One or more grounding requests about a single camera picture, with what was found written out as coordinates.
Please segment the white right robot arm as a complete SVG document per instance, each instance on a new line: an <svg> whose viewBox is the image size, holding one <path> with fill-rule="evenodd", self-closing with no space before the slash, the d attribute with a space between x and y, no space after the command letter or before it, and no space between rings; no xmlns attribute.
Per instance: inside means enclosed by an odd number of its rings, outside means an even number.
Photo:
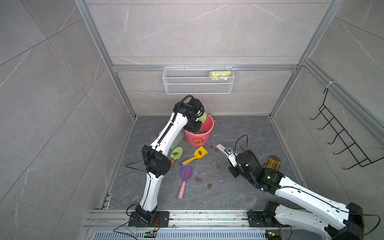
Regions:
<svg viewBox="0 0 384 240"><path fill-rule="evenodd" d="M260 220L265 226L298 227L326 240L362 240L367 235L364 222L366 214L359 205L332 201L275 169L262 167L250 150L237 153L235 149L220 144L217 148L229 159L231 165L228 169L235 178L242 176L254 188L302 207L296 210L269 202L260 214Z"/></svg>

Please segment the white cleaning brush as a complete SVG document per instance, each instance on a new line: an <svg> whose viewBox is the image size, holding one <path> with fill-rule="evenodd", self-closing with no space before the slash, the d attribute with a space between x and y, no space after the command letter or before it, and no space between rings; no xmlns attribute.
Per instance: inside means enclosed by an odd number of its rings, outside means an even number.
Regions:
<svg viewBox="0 0 384 240"><path fill-rule="evenodd" d="M226 156L230 155L228 152L227 152L227 147L224 147L223 145L221 144L218 144L217 146L217 149L222 152L223 154L225 154Z"/></svg>

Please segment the yellow toy trowel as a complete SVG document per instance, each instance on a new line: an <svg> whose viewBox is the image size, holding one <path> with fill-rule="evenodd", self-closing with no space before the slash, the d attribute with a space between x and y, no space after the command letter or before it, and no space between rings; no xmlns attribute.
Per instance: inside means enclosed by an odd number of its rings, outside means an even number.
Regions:
<svg viewBox="0 0 384 240"><path fill-rule="evenodd" d="M204 147L199 147L195 152L194 152L194 156L190 159L187 159L185 161L183 161L181 163L181 166L186 166L187 164L189 164L190 162L192 162L193 160L196 160L196 159L202 159L203 157L205 157L206 155L208 154L208 151L205 150Z"/></svg>

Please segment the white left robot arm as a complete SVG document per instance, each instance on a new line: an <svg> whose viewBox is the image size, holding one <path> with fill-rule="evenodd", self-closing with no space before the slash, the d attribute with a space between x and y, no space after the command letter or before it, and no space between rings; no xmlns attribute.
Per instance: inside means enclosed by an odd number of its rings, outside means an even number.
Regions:
<svg viewBox="0 0 384 240"><path fill-rule="evenodd" d="M138 219L147 226L160 224L156 219L158 195L162 180L172 165L168 158L169 150L183 129L192 133L200 131L202 121L199 118L204 113L204 105L199 99L192 95L183 97L174 105L170 119L158 137L142 147L142 159L125 165L131 174L128 185L135 193L142 189L143 194L139 201L133 204L133 211L127 212L131 218L128 223Z"/></svg>

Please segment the green trowel wooden handle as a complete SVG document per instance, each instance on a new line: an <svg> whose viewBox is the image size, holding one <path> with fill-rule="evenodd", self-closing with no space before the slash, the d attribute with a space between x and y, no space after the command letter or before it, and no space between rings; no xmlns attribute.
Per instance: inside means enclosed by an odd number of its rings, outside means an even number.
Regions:
<svg viewBox="0 0 384 240"><path fill-rule="evenodd" d="M198 120L201 121L202 123L204 123L206 119L207 119L207 113L203 113L203 115L200 118L198 118Z"/></svg>

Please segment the purple trowel pink handle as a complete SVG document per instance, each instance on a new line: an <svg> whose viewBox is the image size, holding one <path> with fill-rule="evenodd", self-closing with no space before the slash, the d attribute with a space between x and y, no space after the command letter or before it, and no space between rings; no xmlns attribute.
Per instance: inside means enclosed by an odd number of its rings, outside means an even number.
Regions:
<svg viewBox="0 0 384 240"><path fill-rule="evenodd" d="M179 191L178 199L182 200L185 193L186 183L187 181L192 177L193 174L193 167L190 166L183 166L181 170L180 177L182 179L182 185Z"/></svg>

